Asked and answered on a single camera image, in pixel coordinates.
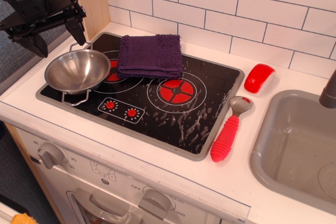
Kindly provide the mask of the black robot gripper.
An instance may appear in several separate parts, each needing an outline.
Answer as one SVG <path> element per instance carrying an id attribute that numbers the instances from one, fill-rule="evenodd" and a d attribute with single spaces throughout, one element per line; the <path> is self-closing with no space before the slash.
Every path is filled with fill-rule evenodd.
<path id="1" fill-rule="evenodd" d="M 78 0 L 3 0 L 15 10 L 4 20 L 4 29 L 35 25 L 33 32 L 65 25 L 79 45 L 84 45 L 83 18 L 86 12 Z M 16 42 L 33 54 L 46 58 L 48 46 L 39 34 L 16 37 Z"/>

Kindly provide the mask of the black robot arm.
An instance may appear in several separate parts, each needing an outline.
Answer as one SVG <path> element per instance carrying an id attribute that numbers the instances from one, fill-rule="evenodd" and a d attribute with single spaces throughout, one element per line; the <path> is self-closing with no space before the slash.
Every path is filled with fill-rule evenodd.
<path id="1" fill-rule="evenodd" d="M 83 45 L 83 18 L 86 12 L 78 0 L 3 0 L 14 12 L 1 21 L 1 30 L 12 42 L 39 57 L 48 56 L 48 46 L 40 33 L 64 25 L 76 42 Z"/>

